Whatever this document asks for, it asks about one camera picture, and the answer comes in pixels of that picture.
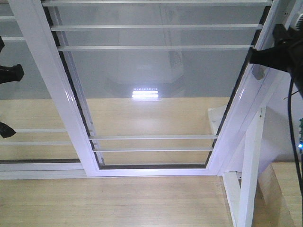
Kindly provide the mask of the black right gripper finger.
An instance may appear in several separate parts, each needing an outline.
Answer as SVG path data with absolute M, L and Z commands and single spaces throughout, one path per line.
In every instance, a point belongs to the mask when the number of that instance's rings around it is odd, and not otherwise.
M 294 67 L 285 47 L 277 46 L 265 50 L 252 49 L 251 64 L 258 64 L 280 71 L 289 71 Z

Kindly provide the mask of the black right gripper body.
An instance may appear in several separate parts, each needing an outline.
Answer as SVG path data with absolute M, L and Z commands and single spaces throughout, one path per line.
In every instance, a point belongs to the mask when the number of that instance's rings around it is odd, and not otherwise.
M 273 36 L 278 48 L 278 69 L 288 72 L 299 92 L 303 91 L 303 34 L 276 24 Z

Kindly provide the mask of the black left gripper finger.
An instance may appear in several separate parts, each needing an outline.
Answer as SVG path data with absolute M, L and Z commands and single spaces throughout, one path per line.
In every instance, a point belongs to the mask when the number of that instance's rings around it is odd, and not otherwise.
M 7 82 L 19 82 L 24 76 L 23 68 L 20 64 L 12 67 L 1 66 L 0 67 L 0 83 Z
M 16 134 L 16 131 L 13 130 L 8 125 L 0 122 L 0 135 L 2 138 L 9 138 Z

